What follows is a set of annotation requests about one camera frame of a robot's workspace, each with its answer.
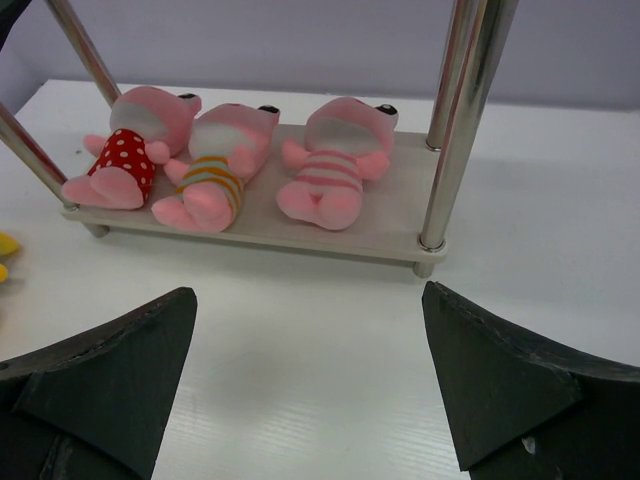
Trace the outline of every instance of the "white tabletop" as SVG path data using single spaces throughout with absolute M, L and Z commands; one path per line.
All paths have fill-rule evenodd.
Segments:
M 277 105 L 285 123 L 328 99 L 191 90 L 205 108 Z M 91 161 L 82 135 L 106 133 L 98 98 L 92 84 L 49 81 L 18 119 L 75 175 Z M 400 130 L 426 130 L 430 102 L 372 101 L 398 107 Z M 94 104 L 103 125 L 78 118 Z M 0 230 L 24 245 L 0 287 L 0 358 L 178 286 L 198 295 L 154 479 L 467 478 L 427 347 L 424 281 L 410 268 L 120 232 L 96 240 L 0 153 Z M 637 114 L 489 106 L 433 279 L 538 333 L 640 365 L 639 185 Z

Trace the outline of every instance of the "yellow object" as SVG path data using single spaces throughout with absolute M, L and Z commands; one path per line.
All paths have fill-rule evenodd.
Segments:
M 5 235 L 0 232 L 0 255 L 10 255 L 20 248 L 20 244 L 11 238 L 9 235 Z M 4 282 L 9 276 L 7 267 L 0 264 L 0 282 Z

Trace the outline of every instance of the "plush toy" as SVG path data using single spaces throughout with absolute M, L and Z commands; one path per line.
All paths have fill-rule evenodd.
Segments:
M 156 220 L 195 232 L 228 228 L 242 207 L 245 183 L 267 159 L 279 119 L 275 107 L 238 104 L 220 105 L 198 118 L 189 140 L 193 163 L 165 164 L 177 188 L 151 207 Z
M 9 235 L 0 232 L 0 257 L 11 255 L 19 248 L 20 244 L 17 241 L 15 241 Z M 0 264 L 0 282 L 4 282 L 8 276 L 9 271 L 7 270 L 7 267 Z
M 111 135 L 84 138 L 85 148 L 98 159 L 86 175 L 68 180 L 62 194 L 79 205 L 142 207 L 154 183 L 154 163 L 186 146 L 201 108 L 200 97 L 193 94 L 175 96 L 148 86 L 124 93 L 113 104 Z
M 285 140 L 285 165 L 298 170 L 277 196 L 280 209 L 296 220 L 327 230 L 349 227 L 362 207 L 362 181 L 378 180 L 389 168 L 398 111 L 337 98 L 307 121 L 304 147 Z

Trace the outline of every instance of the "polka dot fabric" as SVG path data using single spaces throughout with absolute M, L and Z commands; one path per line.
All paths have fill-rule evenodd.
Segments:
M 89 176 L 101 168 L 116 167 L 135 178 L 142 197 L 149 198 L 156 166 L 144 152 L 144 141 L 136 132 L 120 128 L 107 139 L 102 152 L 89 170 Z

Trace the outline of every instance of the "shelf leg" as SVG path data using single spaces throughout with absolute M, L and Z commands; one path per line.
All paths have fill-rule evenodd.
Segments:
M 453 96 L 460 79 L 460 70 L 466 52 L 471 20 L 477 7 L 476 0 L 456 0 L 451 12 L 449 35 L 440 67 L 438 96 L 433 104 L 431 124 L 427 134 L 427 148 L 438 152 L 444 142 Z
M 433 275 L 434 267 L 435 264 L 433 263 L 416 262 L 413 264 L 413 273 L 415 273 L 418 278 L 429 278 Z
M 60 191 L 67 177 L 2 103 L 0 103 L 0 139 L 51 190 L 62 202 L 64 208 L 68 210 L 78 208 L 75 203 L 64 198 Z M 98 238 L 109 232 L 108 227 L 102 225 L 85 224 L 84 226 Z
M 438 250 L 444 244 L 451 211 L 517 5 L 518 0 L 480 0 L 478 3 L 420 235 L 420 243 L 429 251 Z
M 69 0 L 47 0 L 47 5 L 49 5 L 53 16 L 67 35 L 87 72 L 93 77 L 100 93 L 102 93 L 109 105 L 113 105 L 113 102 L 120 96 L 120 90 L 113 81 L 100 55 L 98 55 L 93 42 L 71 7 Z

